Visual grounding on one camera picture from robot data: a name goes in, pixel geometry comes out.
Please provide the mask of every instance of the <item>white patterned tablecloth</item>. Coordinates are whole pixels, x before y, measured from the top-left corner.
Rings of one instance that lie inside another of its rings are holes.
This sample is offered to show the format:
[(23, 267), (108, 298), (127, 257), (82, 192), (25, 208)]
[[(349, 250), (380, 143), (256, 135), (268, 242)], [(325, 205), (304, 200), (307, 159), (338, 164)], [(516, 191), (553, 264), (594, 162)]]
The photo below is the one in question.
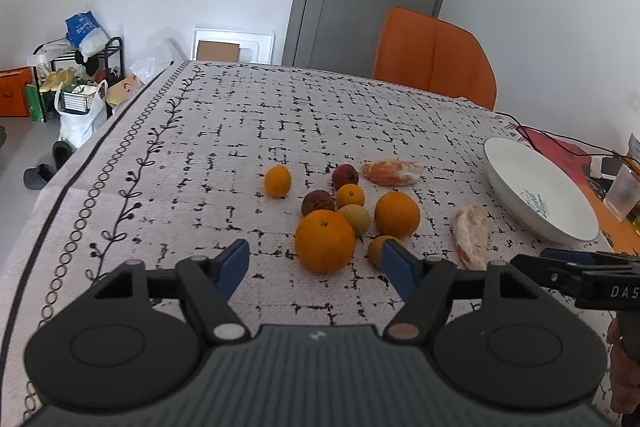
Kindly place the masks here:
[[(126, 259), (174, 267), (243, 237), (250, 267), (230, 304), (252, 331), (261, 323), (382, 328), (401, 300), (365, 259), (374, 229), (330, 277), (309, 273), (294, 254), (302, 198), (331, 190), (340, 163), (396, 156), (425, 165), (421, 181), (402, 189), (422, 209), (405, 241), (418, 256), (459, 262), (450, 218), (467, 203), (484, 206), (494, 222), (494, 259), (539, 253), (546, 244), (507, 214), (489, 185), (482, 144), (491, 136), (518, 137), (492, 112), (420, 90), (319, 71), (175, 64), (47, 185), (12, 251), (0, 285), (0, 425), (18, 425), (40, 406), (22, 365), (28, 338)], [(286, 163), (293, 178), (283, 200), (262, 190), (274, 163)], [(372, 211), (386, 189), (361, 185)], [(457, 303), (452, 315), (477, 305)], [(173, 301), (157, 308), (179, 314)], [(578, 315), (604, 339), (609, 312)], [(610, 415), (609, 394), (605, 375), (594, 403)]]

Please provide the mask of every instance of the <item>blue plastic bag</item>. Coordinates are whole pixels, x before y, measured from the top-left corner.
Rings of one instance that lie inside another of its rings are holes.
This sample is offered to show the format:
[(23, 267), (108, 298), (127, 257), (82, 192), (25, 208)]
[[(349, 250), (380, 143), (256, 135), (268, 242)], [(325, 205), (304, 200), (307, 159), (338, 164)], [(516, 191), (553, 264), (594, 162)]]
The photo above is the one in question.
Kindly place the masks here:
[(94, 15), (78, 13), (66, 20), (66, 38), (80, 51), (84, 60), (101, 52), (109, 42)]

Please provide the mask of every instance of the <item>black shoe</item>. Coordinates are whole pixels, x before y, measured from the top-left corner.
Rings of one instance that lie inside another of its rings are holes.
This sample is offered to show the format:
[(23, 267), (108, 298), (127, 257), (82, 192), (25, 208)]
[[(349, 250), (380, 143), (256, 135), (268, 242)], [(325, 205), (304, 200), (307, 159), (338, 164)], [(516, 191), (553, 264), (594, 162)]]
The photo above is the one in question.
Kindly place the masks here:
[(41, 163), (33, 169), (27, 169), (22, 175), (22, 181), (24, 186), (30, 190), (42, 190), (55, 173), (46, 163)]
[(53, 160), (56, 162), (56, 171), (59, 171), (66, 161), (71, 158), (73, 151), (67, 142), (59, 141), (53, 144), (52, 153)]

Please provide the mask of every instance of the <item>yellow fruit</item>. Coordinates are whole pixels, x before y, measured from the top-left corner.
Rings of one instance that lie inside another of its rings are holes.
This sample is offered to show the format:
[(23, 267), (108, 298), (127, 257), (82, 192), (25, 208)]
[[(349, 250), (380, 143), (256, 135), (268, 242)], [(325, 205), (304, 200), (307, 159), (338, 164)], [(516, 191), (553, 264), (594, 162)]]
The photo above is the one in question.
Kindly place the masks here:
[(284, 198), (291, 188), (291, 174), (284, 165), (274, 165), (264, 175), (264, 191), (272, 198)]
[(404, 246), (399, 239), (396, 239), (392, 235), (381, 235), (371, 241), (369, 248), (367, 248), (367, 258), (373, 266), (380, 270), (382, 270), (382, 245), (387, 239), (393, 239), (397, 241), (401, 247)]
[(420, 208), (404, 192), (387, 192), (376, 203), (374, 219), (383, 235), (407, 237), (418, 230)]
[(364, 206), (364, 192), (353, 183), (343, 185), (335, 193), (335, 204), (338, 205), (338, 208), (346, 204), (359, 204), (360, 206)]
[(298, 224), (294, 245), (306, 268), (315, 273), (333, 273), (353, 258), (356, 236), (342, 214), (315, 210)]
[(345, 204), (338, 212), (344, 216), (344, 219), (349, 221), (353, 232), (358, 237), (362, 237), (364, 233), (369, 230), (371, 217), (369, 216), (369, 211), (364, 208), (364, 206), (359, 206), (359, 204)]

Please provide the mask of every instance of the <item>orange mat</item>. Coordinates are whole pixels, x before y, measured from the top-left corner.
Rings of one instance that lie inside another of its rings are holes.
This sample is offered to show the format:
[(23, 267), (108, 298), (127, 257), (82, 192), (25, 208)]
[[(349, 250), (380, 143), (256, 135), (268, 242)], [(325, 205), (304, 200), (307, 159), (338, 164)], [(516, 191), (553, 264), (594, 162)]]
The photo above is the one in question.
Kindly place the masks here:
[[(547, 135), (527, 129), (530, 139), (535, 146), (561, 168), (575, 182), (582, 193), (587, 197), (598, 218), (600, 230), (609, 241), (613, 251), (640, 255), (640, 236), (634, 226), (625, 219), (618, 221), (604, 206), (602, 200), (591, 187), (585, 172), (590, 171), (590, 156), (575, 156), (562, 149), (553, 139)], [(572, 143), (561, 141), (562, 145), (576, 153), (584, 154), (584, 151)]]

